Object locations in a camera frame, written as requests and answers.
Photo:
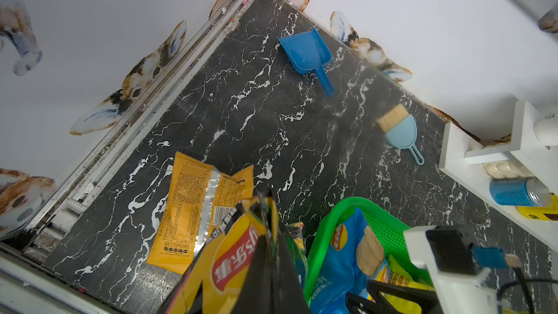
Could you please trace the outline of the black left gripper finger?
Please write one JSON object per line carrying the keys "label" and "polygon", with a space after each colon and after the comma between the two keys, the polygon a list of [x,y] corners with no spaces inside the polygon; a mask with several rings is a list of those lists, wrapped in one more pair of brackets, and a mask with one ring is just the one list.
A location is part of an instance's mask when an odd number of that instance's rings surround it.
{"label": "black left gripper finger", "polygon": [[232,313],[310,313],[290,256],[286,238],[278,236],[278,255],[272,260],[267,239],[257,248]]}

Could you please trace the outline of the yellow Lays chips bag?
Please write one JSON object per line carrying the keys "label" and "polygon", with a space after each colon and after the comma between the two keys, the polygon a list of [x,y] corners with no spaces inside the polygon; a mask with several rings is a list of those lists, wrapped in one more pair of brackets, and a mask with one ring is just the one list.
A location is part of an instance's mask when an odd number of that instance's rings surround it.
{"label": "yellow Lays chips bag", "polygon": [[[372,276],[372,279],[395,286],[434,292],[434,287],[415,281],[411,277],[411,274],[407,272],[391,254],[383,259],[376,273]],[[384,297],[399,313],[422,313],[421,307],[415,302],[401,299],[394,295],[384,294]]]}

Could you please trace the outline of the blue Lays chips bag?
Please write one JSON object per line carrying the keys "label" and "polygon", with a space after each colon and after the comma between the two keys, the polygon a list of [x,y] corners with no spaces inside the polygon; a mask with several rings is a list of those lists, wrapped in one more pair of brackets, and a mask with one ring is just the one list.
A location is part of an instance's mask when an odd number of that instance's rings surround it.
{"label": "blue Lays chips bag", "polygon": [[348,313],[346,295],[369,298],[369,280],[386,283],[391,270],[383,246],[370,228],[363,212],[338,225],[311,296],[313,313]]}

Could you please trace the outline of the black Lays chips bag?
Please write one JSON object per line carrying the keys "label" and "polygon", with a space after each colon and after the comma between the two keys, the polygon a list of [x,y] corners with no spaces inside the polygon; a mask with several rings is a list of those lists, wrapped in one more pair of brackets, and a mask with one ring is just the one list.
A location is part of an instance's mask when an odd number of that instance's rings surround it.
{"label": "black Lays chips bag", "polygon": [[267,239],[272,260],[284,235],[304,293],[308,274],[302,224],[284,225],[276,199],[260,194],[240,201],[195,256],[159,313],[232,313],[244,285],[259,237]]}

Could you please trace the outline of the orange chips bag silver stripe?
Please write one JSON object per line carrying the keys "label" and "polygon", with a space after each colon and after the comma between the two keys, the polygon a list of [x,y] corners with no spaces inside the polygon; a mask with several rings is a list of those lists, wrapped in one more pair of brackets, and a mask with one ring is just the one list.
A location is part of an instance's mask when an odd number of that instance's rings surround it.
{"label": "orange chips bag silver stripe", "polygon": [[242,199],[252,197],[254,167],[228,175],[177,152],[166,209],[147,263],[183,274],[218,227]]}

